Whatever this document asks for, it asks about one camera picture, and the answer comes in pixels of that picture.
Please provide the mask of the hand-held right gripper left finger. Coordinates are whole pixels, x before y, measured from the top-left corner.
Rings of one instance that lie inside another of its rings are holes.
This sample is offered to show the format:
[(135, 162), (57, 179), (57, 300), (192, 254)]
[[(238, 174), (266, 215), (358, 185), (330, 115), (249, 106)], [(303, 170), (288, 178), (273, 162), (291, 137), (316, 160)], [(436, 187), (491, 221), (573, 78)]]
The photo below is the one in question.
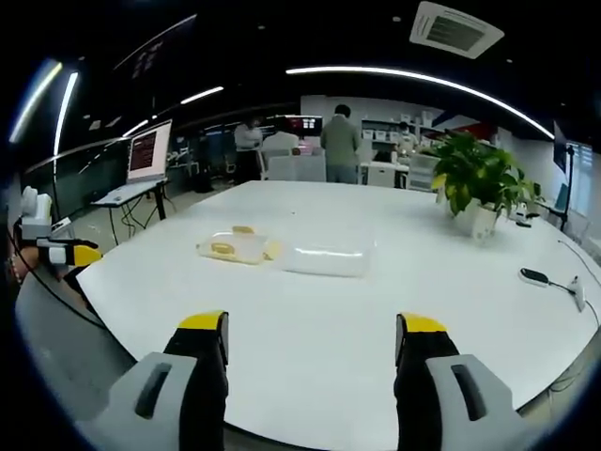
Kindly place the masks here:
[(109, 391), (106, 407), (77, 425), (96, 450), (223, 450), (228, 396), (226, 311), (181, 321)]

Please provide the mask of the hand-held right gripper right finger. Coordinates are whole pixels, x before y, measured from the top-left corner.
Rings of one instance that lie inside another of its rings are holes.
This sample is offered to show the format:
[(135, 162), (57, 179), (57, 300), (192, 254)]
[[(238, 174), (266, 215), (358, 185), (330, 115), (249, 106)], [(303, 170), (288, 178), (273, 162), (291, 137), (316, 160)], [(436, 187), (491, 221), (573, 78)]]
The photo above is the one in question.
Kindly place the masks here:
[(461, 354), (428, 317), (396, 316), (399, 450), (531, 450), (533, 430), (512, 392), (480, 360)]

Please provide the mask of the person's left hand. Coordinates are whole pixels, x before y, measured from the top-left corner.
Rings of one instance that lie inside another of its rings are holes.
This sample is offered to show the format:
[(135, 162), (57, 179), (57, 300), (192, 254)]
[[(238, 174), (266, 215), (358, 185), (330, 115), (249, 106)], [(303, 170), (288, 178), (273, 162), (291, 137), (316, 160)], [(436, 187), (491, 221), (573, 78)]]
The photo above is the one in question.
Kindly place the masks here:
[(24, 278), (40, 264), (40, 249), (38, 247), (24, 247), (14, 249), (8, 258), (8, 267), (14, 282), (21, 284)]

